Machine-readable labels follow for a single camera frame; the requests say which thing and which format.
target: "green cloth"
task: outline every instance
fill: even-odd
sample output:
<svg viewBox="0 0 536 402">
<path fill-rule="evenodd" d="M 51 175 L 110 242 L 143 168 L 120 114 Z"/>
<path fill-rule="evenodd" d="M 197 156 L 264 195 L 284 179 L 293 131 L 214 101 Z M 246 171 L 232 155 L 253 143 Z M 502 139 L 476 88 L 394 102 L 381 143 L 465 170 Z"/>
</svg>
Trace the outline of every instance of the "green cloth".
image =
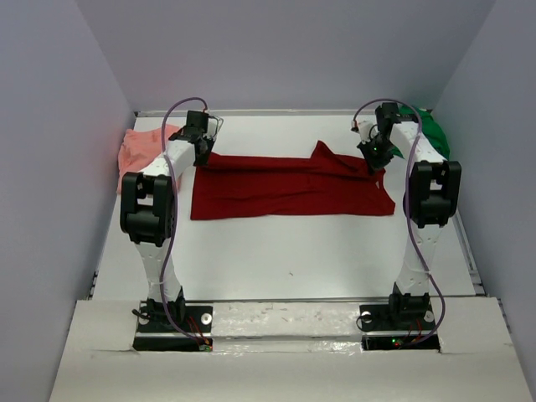
<svg viewBox="0 0 536 402">
<path fill-rule="evenodd" d="M 446 135 L 441 130 L 439 124 L 434 121 L 434 118 L 428 111 L 423 111 L 421 109 L 415 108 L 422 119 L 422 132 L 432 146 L 440 153 L 445 159 L 448 159 L 451 155 L 451 149 L 449 148 L 449 143 L 446 140 Z M 401 106 L 400 113 L 403 115 L 412 115 L 413 111 L 409 107 Z M 394 155 L 402 157 L 398 148 L 394 149 Z"/>
</svg>

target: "red cloth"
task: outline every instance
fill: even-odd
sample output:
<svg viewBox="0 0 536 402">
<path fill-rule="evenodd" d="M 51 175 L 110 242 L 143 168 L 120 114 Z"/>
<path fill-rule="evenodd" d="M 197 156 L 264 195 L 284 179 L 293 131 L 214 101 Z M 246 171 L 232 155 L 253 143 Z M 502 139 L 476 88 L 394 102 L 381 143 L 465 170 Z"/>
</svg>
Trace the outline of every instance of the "red cloth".
<svg viewBox="0 0 536 402">
<path fill-rule="evenodd" d="M 310 158 L 212 153 L 193 183 L 192 220 L 261 215 L 391 215 L 384 171 L 370 176 L 359 157 L 318 142 Z"/>
</svg>

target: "pink towel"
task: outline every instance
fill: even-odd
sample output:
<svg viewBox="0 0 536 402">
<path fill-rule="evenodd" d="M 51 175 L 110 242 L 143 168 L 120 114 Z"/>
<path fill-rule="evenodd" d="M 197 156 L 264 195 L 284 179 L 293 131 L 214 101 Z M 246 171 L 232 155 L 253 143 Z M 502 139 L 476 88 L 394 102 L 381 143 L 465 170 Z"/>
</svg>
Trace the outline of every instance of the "pink towel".
<svg viewBox="0 0 536 402">
<path fill-rule="evenodd" d="M 177 126 L 166 125 L 166 138 L 169 138 L 178 129 Z M 160 154 L 162 151 L 161 133 L 161 128 L 145 132 L 126 130 L 117 156 L 119 164 L 118 194 L 121 194 L 121 180 L 126 172 L 139 172 Z"/>
</svg>

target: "purple cable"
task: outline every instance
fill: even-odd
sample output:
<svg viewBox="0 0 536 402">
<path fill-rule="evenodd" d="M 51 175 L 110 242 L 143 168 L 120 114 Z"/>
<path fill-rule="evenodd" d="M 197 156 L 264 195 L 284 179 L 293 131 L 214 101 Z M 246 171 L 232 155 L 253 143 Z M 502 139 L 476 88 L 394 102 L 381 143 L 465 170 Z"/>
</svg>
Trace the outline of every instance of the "purple cable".
<svg viewBox="0 0 536 402">
<path fill-rule="evenodd" d="M 419 142 L 420 134 L 422 132 L 422 120 L 420 118 L 419 113 L 417 112 L 417 110 L 413 106 L 408 105 L 407 103 L 404 103 L 404 102 L 402 102 L 400 100 L 390 99 L 390 98 L 378 98 L 378 99 L 374 99 L 374 100 L 371 100 L 370 102 L 365 103 L 363 106 L 361 106 L 358 109 L 358 111 L 355 112 L 355 115 L 353 115 L 353 120 L 357 122 L 358 114 L 365 107 L 367 107 L 369 105 L 372 105 L 373 103 L 376 103 L 376 102 L 396 102 L 396 103 L 400 103 L 401 105 L 409 107 L 411 109 L 411 111 L 413 111 L 415 113 L 415 115 L 417 116 L 417 137 L 415 138 L 415 141 L 413 142 L 413 145 L 411 146 L 410 155 L 408 156 L 408 166 L 405 169 L 404 205 L 405 205 L 405 210 L 409 212 L 410 211 L 410 175 L 411 175 L 411 168 L 412 168 L 412 164 L 413 164 L 413 158 L 415 156 L 415 150 L 417 149 L 417 143 Z M 432 335 L 434 335 L 434 333 L 437 332 L 437 329 L 439 328 L 439 326 L 443 322 L 443 319 L 445 318 L 446 303 L 445 303 L 445 297 L 443 296 L 443 293 L 441 293 L 441 290 L 438 287 L 438 285 L 436 283 L 436 280 L 434 279 L 434 277 L 430 273 L 430 267 L 428 266 L 428 264 L 426 264 L 425 257 L 422 255 L 422 253 L 420 252 L 419 246 L 417 245 L 417 241 L 415 240 L 415 235 L 414 235 L 413 230 L 411 228 L 411 217 L 410 217 L 409 213 L 406 214 L 406 224 L 408 226 L 408 235 L 410 236 L 411 244 L 413 245 L 413 248 L 415 249 L 415 253 L 417 253 L 417 256 L 419 257 L 420 263 L 422 264 L 423 268 L 425 269 L 426 273 L 428 274 L 428 277 L 430 277 L 430 282 L 431 282 L 432 286 L 434 287 L 435 291 L 437 292 L 437 296 L 440 298 L 440 301 L 441 301 L 441 315 L 440 315 L 439 319 L 437 320 L 437 323 L 432 328 L 432 330 L 430 332 L 428 332 L 423 338 L 419 339 L 416 342 L 409 343 L 409 346 L 415 346 L 415 345 L 417 345 L 419 343 L 423 343 L 425 340 L 429 339 Z"/>
<path fill-rule="evenodd" d="M 181 329 L 178 324 L 175 322 L 173 317 L 171 317 L 171 313 L 169 312 L 168 308 L 168 300 L 166 300 L 166 292 L 164 291 L 164 275 L 166 274 L 166 266 L 168 265 L 169 257 L 171 256 L 171 249 L 173 247 L 173 242 L 175 241 L 175 232 L 177 229 L 177 220 L 178 220 L 178 197 L 177 197 L 177 184 L 175 183 L 175 172 L 173 171 L 173 165 L 171 161 L 169 160 L 168 155 L 166 155 L 166 121 L 168 121 L 169 115 L 180 105 L 186 102 L 190 101 L 201 101 L 203 102 L 204 109 L 207 110 L 209 107 L 207 106 L 207 102 L 203 98 L 199 98 L 197 96 L 193 96 L 191 98 L 185 98 L 177 102 L 175 105 L 171 106 L 167 113 L 164 115 L 164 118 L 162 120 L 162 133 L 161 133 L 161 139 L 162 139 L 162 154 L 164 156 L 164 159 L 166 160 L 166 163 L 168 164 L 167 167 L 169 168 L 169 174 L 171 175 L 171 183 L 172 183 L 172 189 L 173 189 L 173 214 L 175 216 L 175 221 L 173 222 L 173 227 L 171 228 L 171 239 L 169 240 L 169 247 L 167 248 L 167 253 L 164 257 L 164 261 L 162 263 L 162 271 L 160 272 L 160 297 L 162 298 L 162 305 L 164 307 L 164 312 L 166 313 L 166 317 L 171 324 L 171 326 L 177 331 L 180 332 L 182 335 L 184 335 L 187 338 L 193 339 L 194 341 L 198 341 L 199 338 L 190 335 L 183 329 Z"/>
</svg>

